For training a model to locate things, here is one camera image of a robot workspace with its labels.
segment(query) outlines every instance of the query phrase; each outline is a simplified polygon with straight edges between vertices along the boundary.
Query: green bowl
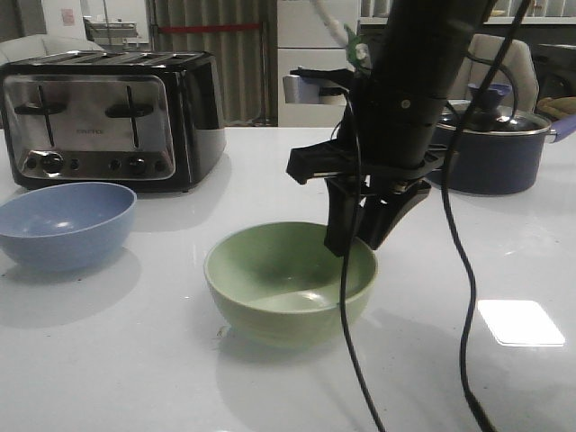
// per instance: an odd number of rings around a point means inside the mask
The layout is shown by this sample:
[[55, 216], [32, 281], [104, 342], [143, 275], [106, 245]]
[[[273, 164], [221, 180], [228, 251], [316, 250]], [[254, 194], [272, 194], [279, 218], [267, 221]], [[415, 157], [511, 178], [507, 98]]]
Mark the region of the green bowl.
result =
[[[326, 227], [278, 222], [225, 238], [206, 257], [211, 294], [228, 323], [274, 347], [303, 348], [341, 333], [342, 258], [324, 247]], [[356, 239], [350, 255], [346, 312], [353, 322], [368, 302], [377, 262]]]

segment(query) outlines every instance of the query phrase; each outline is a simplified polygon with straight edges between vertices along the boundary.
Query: toaster brand logo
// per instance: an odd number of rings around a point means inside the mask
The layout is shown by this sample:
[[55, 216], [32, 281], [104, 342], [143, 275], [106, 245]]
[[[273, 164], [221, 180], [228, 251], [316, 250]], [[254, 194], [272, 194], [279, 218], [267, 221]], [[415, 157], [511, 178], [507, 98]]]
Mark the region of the toaster brand logo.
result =
[[102, 135], [104, 131], [102, 129], [76, 129], [76, 133], [83, 135]]

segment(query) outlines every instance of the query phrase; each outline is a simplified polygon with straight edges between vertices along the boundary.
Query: blue bowl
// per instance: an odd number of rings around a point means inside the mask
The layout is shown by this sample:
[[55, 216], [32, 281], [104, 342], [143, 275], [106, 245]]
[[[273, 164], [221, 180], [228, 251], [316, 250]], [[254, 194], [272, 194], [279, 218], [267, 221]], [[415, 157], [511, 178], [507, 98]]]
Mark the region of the blue bowl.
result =
[[0, 207], [0, 248], [15, 262], [45, 271], [96, 264], [122, 246], [136, 194], [119, 184], [60, 184]]

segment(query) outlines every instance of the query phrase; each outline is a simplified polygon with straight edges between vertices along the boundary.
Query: red stripe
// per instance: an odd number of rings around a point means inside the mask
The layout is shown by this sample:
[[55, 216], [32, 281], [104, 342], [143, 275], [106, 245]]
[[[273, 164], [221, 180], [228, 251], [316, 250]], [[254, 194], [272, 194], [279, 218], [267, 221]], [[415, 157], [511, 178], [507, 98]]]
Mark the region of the red stripe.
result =
[[260, 23], [223, 24], [223, 25], [195, 25], [186, 27], [159, 27], [161, 33], [214, 33], [214, 32], [243, 32], [245, 30], [259, 30]]

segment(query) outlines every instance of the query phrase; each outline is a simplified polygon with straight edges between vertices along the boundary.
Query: pot handle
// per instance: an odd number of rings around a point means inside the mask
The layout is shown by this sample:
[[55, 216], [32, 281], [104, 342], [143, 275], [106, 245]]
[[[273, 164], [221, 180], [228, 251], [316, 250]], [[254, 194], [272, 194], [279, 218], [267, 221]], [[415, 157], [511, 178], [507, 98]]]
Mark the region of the pot handle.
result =
[[550, 129], [550, 133], [553, 136], [551, 142], [563, 140], [574, 131], [576, 131], [576, 114], [557, 120], [552, 123], [552, 128]]

